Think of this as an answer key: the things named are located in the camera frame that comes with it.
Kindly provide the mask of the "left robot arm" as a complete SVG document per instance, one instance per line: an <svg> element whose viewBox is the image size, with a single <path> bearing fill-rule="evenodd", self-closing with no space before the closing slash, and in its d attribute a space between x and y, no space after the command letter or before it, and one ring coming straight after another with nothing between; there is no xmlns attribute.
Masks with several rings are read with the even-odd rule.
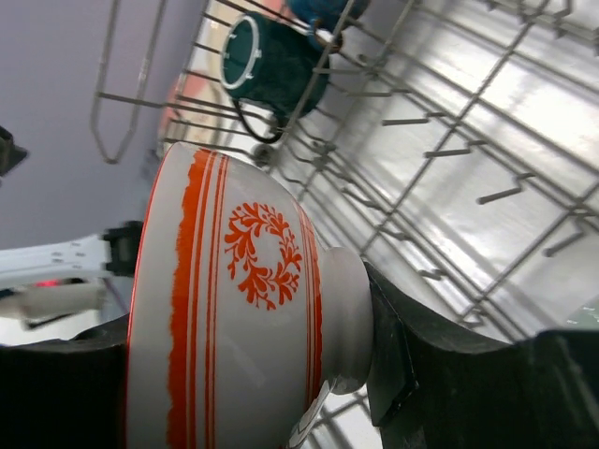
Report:
<svg viewBox="0 0 599 449"><path fill-rule="evenodd" d="M36 329L99 311L113 277L135 274L143 222L70 241L1 252L1 316Z"/></svg>

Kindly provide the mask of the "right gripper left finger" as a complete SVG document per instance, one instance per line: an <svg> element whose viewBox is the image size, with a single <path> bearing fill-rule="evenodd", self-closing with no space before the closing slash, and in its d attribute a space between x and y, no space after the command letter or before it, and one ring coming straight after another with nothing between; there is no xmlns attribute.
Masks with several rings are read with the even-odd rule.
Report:
<svg viewBox="0 0 599 449"><path fill-rule="evenodd" d="M2 447L124 447L127 329L122 316L70 340L2 347Z"/></svg>

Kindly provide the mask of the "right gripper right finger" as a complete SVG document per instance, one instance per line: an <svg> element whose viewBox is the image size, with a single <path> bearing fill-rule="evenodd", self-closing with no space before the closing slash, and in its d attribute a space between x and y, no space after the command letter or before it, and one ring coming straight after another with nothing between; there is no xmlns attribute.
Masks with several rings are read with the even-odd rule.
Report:
<svg viewBox="0 0 599 449"><path fill-rule="evenodd" d="M505 343L429 309L367 266L370 415L386 448L594 448L598 335Z"/></svg>

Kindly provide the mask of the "dark blue mug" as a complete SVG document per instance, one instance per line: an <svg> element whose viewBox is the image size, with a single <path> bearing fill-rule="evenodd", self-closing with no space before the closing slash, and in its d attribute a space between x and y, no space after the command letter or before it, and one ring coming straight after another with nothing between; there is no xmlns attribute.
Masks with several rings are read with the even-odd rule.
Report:
<svg viewBox="0 0 599 449"><path fill-rule="evenodd" d="M349 4L348 0L287 0L294 16L305 23L319 22L325 29L333 30Z"/></svg>

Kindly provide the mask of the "pink and cream plate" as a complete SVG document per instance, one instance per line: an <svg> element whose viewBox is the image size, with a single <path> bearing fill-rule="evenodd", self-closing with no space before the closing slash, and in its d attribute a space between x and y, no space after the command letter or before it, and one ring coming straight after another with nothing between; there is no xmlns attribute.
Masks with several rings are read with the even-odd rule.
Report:
<svg viewBox="0 0 599 449"><path fill-rule="evenodd" d="M197 144L217 144L221 137L220 115L223 95L217 83L203 78L203 73L188 75L183 87L175 82L163 109L158 127L160 140L186 140Z"/></svg>

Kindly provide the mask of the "orange patterned bowl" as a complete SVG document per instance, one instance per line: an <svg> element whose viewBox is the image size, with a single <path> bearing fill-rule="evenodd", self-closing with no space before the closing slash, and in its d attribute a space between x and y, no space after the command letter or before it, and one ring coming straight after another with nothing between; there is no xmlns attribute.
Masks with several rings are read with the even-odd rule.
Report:
<svg viewBox="0 0 599 449"><path fill-rule="evenodd" d="M153 184L127 336L127 448L298 448L366 382L361 258L258 168L176 143Z"/></svg>

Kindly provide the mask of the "dark green mug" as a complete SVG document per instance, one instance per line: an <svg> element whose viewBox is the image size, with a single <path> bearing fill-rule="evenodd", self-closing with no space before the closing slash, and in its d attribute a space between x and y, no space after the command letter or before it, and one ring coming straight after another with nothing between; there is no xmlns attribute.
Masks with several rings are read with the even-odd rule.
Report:
<svg viewBox="0 0 599 449"><path fill-rule="evenodd" d="M293 116L301 118L316 108L329 84L328 73L314 73L321 56L307 36L257 11L233 22L221 51L221 85L254 139L273 144ZM262 137L250 126L242 102L272 113L272 136Z"/></svg>

